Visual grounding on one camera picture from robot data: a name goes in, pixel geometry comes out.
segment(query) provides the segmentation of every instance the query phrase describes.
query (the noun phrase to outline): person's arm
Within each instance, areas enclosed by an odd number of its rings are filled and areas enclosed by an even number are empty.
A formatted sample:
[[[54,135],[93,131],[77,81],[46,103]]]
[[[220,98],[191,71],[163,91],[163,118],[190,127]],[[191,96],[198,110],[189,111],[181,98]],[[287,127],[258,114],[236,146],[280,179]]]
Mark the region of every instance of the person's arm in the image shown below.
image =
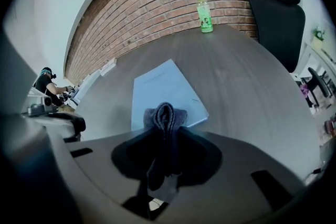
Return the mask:
[[[65,92],[67,90],[67,87],[56,87],[55,84],[49,83],[47,85],[47,89],[52,94],[61,94],[61,93]]]

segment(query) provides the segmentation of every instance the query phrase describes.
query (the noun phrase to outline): white wall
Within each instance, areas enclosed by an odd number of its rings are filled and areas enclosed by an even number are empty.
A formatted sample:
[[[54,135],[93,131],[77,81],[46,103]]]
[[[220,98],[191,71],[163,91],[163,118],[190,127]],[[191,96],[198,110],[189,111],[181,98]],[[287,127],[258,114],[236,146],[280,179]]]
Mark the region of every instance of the white wall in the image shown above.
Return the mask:
[[[328,47],[328,51],[332,51],[332,48],[334,48],[336,58],[336,35],[334,34],[335,27],[330,18],[328,10],[323,3],[323,0],[301,0],[299,5],[302,7],[306,15],[306,23],[303,32],[300,56],[305,49],[305,44],[309,44],[312,40],[312,30],[316,26],[320,26],[326,30],[323,46]],[[295,72],[299,72],[302,77],[309,76],[310,73],[308,73],[307,68],[316,68],[318,64],[318,61],[311,57],[309,58],[309,61],[303,72],[301,72],[301,70],[296,70]]]
[[[3,21],[5,33],[28,65],[39,73],[50,66],[63,80],[76,27],[92,0],[14,0]]]

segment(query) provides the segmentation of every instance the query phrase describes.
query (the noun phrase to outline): person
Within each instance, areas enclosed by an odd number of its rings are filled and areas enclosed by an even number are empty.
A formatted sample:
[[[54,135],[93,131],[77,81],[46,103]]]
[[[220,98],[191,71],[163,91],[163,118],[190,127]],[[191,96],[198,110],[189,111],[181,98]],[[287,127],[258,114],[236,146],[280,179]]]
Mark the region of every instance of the person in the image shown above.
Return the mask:
[[[57,87],[51,79],[55,78],[56,75],[53,74],[52,70],[49,67],[45,67],[42,69],[38,79],[36,80],[34,87],[40,92],[46,94],[51,97],[52,103],[59,107],[59,111],[65,112],[73,112],[74,109],[68,105],[63,104],[58,97],[57,94],[61,94],[63,92],[70,92],[73,90],[72,86],[67,87]]]

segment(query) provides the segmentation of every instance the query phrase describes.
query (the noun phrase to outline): potted plant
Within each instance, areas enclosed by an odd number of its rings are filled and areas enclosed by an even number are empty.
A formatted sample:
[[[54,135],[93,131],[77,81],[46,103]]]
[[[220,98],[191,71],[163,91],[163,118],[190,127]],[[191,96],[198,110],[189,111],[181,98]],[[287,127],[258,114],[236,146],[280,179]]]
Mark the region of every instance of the potted plant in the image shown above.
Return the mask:
[[[314,34],[314,37],[313,37],[313,40],[312,40],[312,45],[318,49],[321,49],[322,48],[322,43],[324,41],[324,33],[326,31],[325,30],[322,30],[321,27],[317,26],[314,28],[313,30],[313,34]]]

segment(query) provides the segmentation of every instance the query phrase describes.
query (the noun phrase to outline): bottle label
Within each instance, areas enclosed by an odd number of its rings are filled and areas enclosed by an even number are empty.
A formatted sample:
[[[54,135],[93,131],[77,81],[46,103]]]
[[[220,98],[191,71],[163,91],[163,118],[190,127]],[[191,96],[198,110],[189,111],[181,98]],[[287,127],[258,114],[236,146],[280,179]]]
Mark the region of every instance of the bottle label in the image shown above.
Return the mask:
[[[201,21],[202,28],[208,28],[212,26],[210,8],[209,6],[197,7],[198,15]]]

